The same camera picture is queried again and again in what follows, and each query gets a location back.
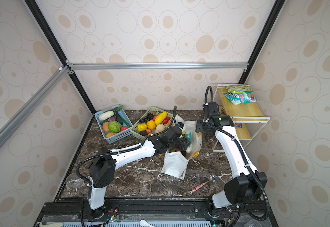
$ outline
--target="dark marble surface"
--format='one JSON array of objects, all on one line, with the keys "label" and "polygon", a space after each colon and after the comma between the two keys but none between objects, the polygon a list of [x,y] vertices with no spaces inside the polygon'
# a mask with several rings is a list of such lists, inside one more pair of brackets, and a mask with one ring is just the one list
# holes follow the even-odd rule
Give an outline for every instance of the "dark marble surface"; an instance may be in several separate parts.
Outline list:
[{"label": "dark marble surface", "polygon": [[[135,123],[144,113],[144,110],[126,111],[132,123]],[[184,120],[203,118],[203,111],[199,110],[178,110],[177,114]],[[131,162],[116,170],[113,182],[107,186],[106,197],[209,196],[222,191],[224,184],[231,180],[231,169],[223,152],[212,151],[216,140],[214,135],[203,138],[200,154],[189,161],[184,180],[161,173],[164,155],[156,155]],[[95,155],[97,149],[103,146],[123,148],[139,142],[139,139],[129,135],[115,143],[108,144],[103,138],[97,122],[94,121],[78,155],[76,165],[83,159]],[[89,175],[89,164],[90,162],[87,162],[81,167],[80,171],[85,176]],[[211,175],[218,176],[215,182],[204,185],[194,193],[191,192],[194,187],[207,181]],[[78,189],[65,186],[60,198],[87,197],[87,195],[88,187],[86,186]]]}]

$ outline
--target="cabbage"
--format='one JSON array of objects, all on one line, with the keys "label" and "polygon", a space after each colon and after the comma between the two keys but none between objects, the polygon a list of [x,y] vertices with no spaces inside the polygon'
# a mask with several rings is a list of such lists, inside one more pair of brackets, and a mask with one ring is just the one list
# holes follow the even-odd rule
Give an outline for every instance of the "cabbage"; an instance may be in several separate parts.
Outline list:
[{"label": "cabbage", "polygon": [[121,127],[122,127],[122,125],[116,120],[113,120],[108,124],[108,129],[113,133],[120,132]]}]

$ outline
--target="white spoon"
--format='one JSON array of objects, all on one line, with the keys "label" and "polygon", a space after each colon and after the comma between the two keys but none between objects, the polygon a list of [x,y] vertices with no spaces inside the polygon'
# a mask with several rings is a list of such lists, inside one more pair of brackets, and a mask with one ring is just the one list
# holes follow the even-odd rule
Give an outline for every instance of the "white spoon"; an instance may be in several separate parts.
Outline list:
[{"label": "white spoon", "polygon": [[155,227],[155,226],[153,226],[153,225],[150,225],[147,221],[145,221],[145,220],[141,220],[140,221],[140,225],[141,226],[148,226],[148,227]]}]

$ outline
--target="metal spoon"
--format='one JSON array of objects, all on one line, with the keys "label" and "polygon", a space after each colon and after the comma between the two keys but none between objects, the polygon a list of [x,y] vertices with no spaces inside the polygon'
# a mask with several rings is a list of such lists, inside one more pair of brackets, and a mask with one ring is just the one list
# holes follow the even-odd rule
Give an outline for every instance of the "metal spoon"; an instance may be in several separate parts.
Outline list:
[{"label": "metal spoon", "polygon": [[153,225],[150,225],[147,221],[145,221],[145,220],[141,220],[140,221],[140,225],[141,226],[148,226],[148,227],[155,227],[155,226],[153,226]]},{"label": "metal spoon", "polygon": [[192,191],[195,192],[195,191],[198,190],[199,188],[203,187],[203,186],[204,186],[206,183],[208,183],[209,181],[214,182],[216,179],[217,179],[217,176],[216,176],[216,175],[211,175],[211,176],[209,177],[209,180],[207,180],[207,181],[204,182],[203,184],[200,184],[200,185],[196,186],[195,188],[193,188]]}]

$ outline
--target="yellow pepper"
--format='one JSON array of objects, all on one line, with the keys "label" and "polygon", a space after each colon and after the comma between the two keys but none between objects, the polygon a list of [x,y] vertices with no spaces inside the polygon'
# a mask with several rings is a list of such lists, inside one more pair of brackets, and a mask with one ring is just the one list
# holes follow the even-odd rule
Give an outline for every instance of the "yellow pepper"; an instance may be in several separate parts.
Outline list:
[{"label": "yellow pepper", "polygon": [[165,118],[167,117],[167,112],[161,113],[157,118],[155,119],[155,124],[159,125]]},{"label": "yellow pepper", "polygon": [[147,129],[147,125],[146,124],[140,124],[137,126],[138,130],[139,131],[144,131]]},{"label": "yellow pepper", "polygon": [[151,130],[156,129],[155,122],[153,120],[150,120],[149,122],[147,122],[147,127]]}]

